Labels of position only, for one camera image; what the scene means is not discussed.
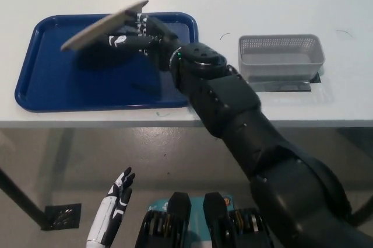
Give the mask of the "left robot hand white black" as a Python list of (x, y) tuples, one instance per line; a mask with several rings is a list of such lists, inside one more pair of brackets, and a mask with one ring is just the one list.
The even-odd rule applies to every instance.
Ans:
[(134, 178), (135, 173), (132, 172), (131, 167), (128, 167), (113, 182), (97, 210), (86, 240), (86, 247), (112, 246), (131, 198), (131, 185)]

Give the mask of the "right robot hand black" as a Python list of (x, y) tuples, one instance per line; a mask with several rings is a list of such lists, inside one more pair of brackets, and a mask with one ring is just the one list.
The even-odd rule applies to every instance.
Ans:
[(97, 41), (108, 48), (142, 53), (160, 71), (168, 71), (172, 54), (182, 45), (178, 35), (154, 16), (133, 10), (125, 14), (124, 32), (102, 34)]

